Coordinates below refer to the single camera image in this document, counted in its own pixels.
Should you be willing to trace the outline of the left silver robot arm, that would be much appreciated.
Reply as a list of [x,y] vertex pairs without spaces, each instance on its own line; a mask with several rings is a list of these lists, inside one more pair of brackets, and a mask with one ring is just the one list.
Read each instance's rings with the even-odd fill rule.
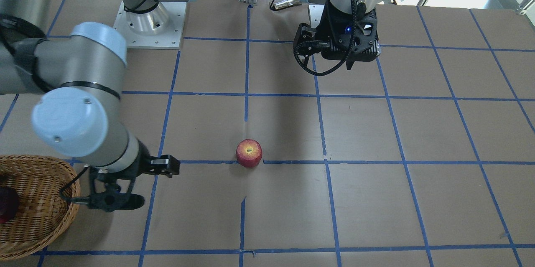
[[381,53],[376,4],[380,0],[300,0],[322,4],[319,23],[298,25],[293,55],[309,74],[325,76],[343,64],[370,62]]

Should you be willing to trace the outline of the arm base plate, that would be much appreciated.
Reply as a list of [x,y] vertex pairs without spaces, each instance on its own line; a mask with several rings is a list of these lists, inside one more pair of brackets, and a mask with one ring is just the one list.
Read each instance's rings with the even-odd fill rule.
[[138,14],[119,6],[113,27],[126,40],[128,49],[178,50],[186,18],[187,3],[160,2],[154,10]]
[[[322,13],[324,11],[324,6],[323,5],[312,5],[310,6],[309,8],[309,16],[310,16],[310,26],[312,28],[317,28],[320,21],[321,21],[321,17],[322,17]],[[327,42],[322,42],[322,49],[323,48],[328,48],[329,47],[329,44]]]

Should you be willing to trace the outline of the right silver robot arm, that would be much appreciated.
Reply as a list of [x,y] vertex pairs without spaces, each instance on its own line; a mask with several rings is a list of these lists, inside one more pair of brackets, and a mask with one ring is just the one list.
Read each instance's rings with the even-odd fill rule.
[[141,174],[179,174],[170,155],[151,156],[119,120],[127,69],[127,42],[102,23],[81,23],[68,39],[48,39],[50,0],[1,0],[1,94],[41,94],[32,127],[46,144],[85,163],[90,194],[65,195],[69,203],[105,212],[134,210],[145,199],[132,193]]

